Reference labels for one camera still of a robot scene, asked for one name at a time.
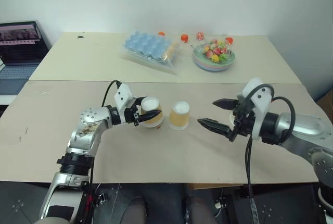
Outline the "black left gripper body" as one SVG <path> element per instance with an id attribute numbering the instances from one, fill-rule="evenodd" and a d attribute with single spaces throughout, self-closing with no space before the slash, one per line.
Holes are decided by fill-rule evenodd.
<path id="1" fill-rule="evenodd" d="M 126 105 L 124 110 L 125 122 L 133 123 L 134 126 L 139 125 L 139 113 L 138 113 L 138 102 L 134 101 L 129 105 Z"/>

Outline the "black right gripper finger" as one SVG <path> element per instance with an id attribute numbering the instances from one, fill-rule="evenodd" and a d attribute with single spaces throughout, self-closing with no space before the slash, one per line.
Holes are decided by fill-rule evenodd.
<path id="1" fill-rule="evenodd" d="M 216 101 L 213 101 L 212 103 L 214 106 L 217 106 L 221 109 L 225 110 L 234 110 L 238 105 L 237 99 L 228 99 L 228 98 L 222 98 L 218 99 Z"/>
<path id="2" fill-rule="evenodd" d="M 197 119 L 197 121 L 201 126 L 206 128 L 207 130 L 220 134 L 220 135 L 223 135 L 227 138 L 232 133 L 232 130 L 228 125 L 219 123 L 216 120 L 209 119 L 209 118 L 200 118 L 200 119 Z"/>

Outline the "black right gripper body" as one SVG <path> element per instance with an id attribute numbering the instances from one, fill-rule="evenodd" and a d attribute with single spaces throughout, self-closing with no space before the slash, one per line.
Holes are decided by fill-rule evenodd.
<path id="1" fill-rule="evenodd" d="M 252 133 L 254 125 L 254 103 L 251 99 L 245 99 L 241 94 L 237 95 L 238 102 L 232 111 L 234 127 L 229 136 L 229 141 L 234 142 L 238 135 L 247 136 Z"/>

